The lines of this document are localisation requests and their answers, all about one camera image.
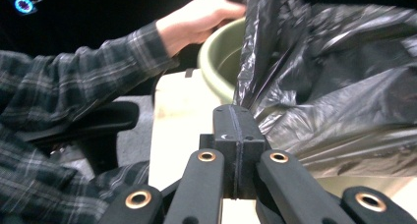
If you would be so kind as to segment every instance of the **plaid shirt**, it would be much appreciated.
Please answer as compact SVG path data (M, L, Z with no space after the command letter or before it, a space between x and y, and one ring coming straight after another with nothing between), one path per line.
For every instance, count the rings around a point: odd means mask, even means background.
M119 191L145 182L147 163L88 181L15 132L68 125L176 65L154 23L97 50L35 58L0 51L0 223L6 216L30 223L96 223Z

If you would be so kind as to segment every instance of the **black chair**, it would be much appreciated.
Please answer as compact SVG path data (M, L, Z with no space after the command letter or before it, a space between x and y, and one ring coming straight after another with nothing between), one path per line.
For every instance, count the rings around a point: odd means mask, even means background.
M56 144L76 145L95 175L118 167L117 134L135 128L140 115L133 102L114 101L91 111L68 128L18 135L49 155Z

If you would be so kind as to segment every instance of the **green trash can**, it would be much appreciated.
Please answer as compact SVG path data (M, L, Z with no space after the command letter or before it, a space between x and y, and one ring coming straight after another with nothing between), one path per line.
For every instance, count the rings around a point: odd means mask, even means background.
M198 67L223 104L233 101L244 34L245 19L233 21L215 31L199 52Z

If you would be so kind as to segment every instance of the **black garbage bag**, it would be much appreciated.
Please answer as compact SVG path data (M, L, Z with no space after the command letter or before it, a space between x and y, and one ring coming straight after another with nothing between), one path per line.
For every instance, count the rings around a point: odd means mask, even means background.
M417 12L248 0L234 103L315 177L417 175Z

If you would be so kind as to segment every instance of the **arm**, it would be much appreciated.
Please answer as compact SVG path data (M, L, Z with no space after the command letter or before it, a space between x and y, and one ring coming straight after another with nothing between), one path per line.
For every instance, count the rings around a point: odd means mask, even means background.
M203 43L224 21L243 17L246 7L227 0L194 0L160 19L156 26L169 56L183 47Z
M176 63L151 24L97 50L35 58L1 52L0 65L0 122L35 131L75 121Z

